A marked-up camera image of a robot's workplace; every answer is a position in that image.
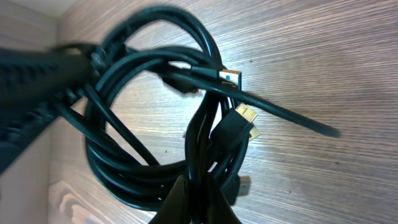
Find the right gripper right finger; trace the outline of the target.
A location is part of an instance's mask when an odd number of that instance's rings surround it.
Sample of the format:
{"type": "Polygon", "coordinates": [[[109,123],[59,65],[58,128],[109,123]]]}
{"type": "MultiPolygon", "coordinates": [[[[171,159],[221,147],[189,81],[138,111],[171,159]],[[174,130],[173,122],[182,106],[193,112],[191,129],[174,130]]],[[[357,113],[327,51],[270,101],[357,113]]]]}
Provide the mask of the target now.
{"type": "Polygon", "coordinates": [[[225,199],[213,176],[206,176],[205,224],[241,224],[225,199]]]}

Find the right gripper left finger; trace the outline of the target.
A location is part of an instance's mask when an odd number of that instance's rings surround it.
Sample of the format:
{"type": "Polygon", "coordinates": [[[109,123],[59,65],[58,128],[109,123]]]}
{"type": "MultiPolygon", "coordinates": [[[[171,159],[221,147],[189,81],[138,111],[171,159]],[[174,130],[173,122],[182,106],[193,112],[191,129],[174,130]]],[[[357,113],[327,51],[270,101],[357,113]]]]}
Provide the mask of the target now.
{"type": "Polygon", "coordinates": [[[189,182],[184,175],[180,175],[149,224],[190,224],[192,202],[189,182]]]}

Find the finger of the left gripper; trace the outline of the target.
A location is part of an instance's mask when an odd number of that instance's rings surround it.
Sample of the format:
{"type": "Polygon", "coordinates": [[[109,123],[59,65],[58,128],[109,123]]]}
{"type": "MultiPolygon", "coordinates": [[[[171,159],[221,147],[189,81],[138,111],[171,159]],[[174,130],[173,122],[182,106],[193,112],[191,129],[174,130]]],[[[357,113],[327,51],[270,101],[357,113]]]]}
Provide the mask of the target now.
{"type": "Polygon", "coordinates": [[[1,49],[1,170],[5,171],[58,117],[50,104],[71,106],[91,79],[92,46],[48,51],[1,49]]]}

